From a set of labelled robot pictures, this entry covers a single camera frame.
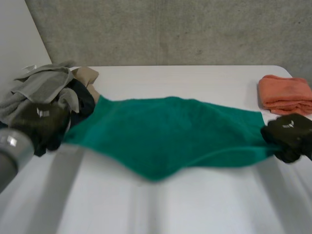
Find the white table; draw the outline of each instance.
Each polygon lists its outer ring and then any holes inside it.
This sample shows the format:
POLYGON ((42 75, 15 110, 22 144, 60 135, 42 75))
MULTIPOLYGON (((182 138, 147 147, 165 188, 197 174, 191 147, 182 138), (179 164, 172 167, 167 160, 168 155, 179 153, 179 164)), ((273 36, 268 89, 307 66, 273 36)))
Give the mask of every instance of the white table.
MULTIPOLYGON (((257 83, 278 66, 92 67, 105 97, 196 98, 259 110, 257 83)), ((261 111, 265 121, 276 116, 261 111)), ((1 234, 310 234, 312 162, 185 169, 150 183, 76 146, 34 157, 0 195, 1 234)))

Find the orange towel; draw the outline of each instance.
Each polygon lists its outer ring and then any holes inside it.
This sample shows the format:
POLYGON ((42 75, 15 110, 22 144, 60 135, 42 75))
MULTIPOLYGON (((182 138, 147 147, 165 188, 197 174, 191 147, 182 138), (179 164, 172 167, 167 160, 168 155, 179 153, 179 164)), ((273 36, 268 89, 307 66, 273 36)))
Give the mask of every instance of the orange towel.
POLYGON ((259 93, 264 109, 274 114, 312 114, 312 91, 303 78, 267 75, 259 81, 259 93))

